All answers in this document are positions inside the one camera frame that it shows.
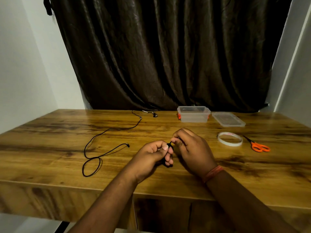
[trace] wooden desk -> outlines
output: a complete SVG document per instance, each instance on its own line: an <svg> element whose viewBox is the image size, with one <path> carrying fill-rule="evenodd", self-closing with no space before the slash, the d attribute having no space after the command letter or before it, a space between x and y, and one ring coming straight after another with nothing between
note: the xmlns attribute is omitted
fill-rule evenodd
<svg viewBox="0 0 311 233"><path fill-rule="evenodd" d="M246 126L224 128L212 116L202 124L181 123L175 111L157 112L157 118L136 113L142 116L136 128L107 132L92 143L88 156L126 142L130 148L103 157L101 169L87 178L81 173L85 144L109 127L135 125L139 118L131 111L56 110L0 135L0 211L75 222L142 145L169 141L186 127L204 137L218 163L263 203L296 228L310 227L311 129L279 114L236 113ZM254 152L246 141L240 147L225 146L216 138L221 131L244 134L271 152ZM92 162L86 173L97 167ZM174 157L172 168L160 166L138 185L119 227L135 228L137 223L138 229L153 232L201 232L224 222L232 227L212 200Z"/></svg>

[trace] tape roll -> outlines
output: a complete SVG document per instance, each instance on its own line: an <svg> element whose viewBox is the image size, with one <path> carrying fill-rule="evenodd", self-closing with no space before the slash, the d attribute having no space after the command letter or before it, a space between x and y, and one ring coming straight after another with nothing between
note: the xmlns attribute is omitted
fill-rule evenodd
<svg viewBox="0 0 311 233"><path fill-rule="evenodd" d="M224 141L223 139L220 138L221 135L228 135L228 136L235 137L235 138L239 139L240 142L239 142L239 143L231 143L231 142ZM223 143L223 144L225 144L225 145L228 145L228 146L240 146L240 145L242 145L242 143L243 143L242 137L240 137L239 135L237 135L237 134L235 134L235 133L232 133L232 132L220 132L220 133L218 133L218 135L217 135L217 139L218 139L221 143Z"/></svg>

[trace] curtain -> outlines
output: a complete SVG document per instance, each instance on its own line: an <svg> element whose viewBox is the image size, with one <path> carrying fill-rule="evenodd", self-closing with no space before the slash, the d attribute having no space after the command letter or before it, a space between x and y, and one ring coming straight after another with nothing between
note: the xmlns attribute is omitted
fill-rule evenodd
<svg viewBox="0 0 311 233"><path fill-rule="evenodd" d="M51 0L94 109L256 112L291 0Z"/></svg>

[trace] bracelet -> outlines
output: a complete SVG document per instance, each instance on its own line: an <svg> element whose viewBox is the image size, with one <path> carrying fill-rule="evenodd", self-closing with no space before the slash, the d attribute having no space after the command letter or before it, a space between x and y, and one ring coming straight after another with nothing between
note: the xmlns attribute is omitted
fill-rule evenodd
<svg viewBox="0 0 311 233"><path fill-rule="evenodd" d="M211 180L214 176L216 176L220 171L222 171L223 168L221 166L217 166L216 168L213 168L204 178L203 182L206 183L209 180Z"/></svg>

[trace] scissors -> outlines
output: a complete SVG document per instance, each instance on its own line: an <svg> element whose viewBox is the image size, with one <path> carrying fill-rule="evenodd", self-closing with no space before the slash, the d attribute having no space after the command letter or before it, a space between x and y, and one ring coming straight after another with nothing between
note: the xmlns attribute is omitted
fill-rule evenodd
<svg viewBox="0 0 311 233"><path fill-rule="evenodd" d="M256 152L269 152L270 148L268 146L262 145L262 144L258 144L254 141L252 141L251 139L247 138L246 136L243 135L243 137L245 137L252 145L252 150L256 151Z"/></svg>

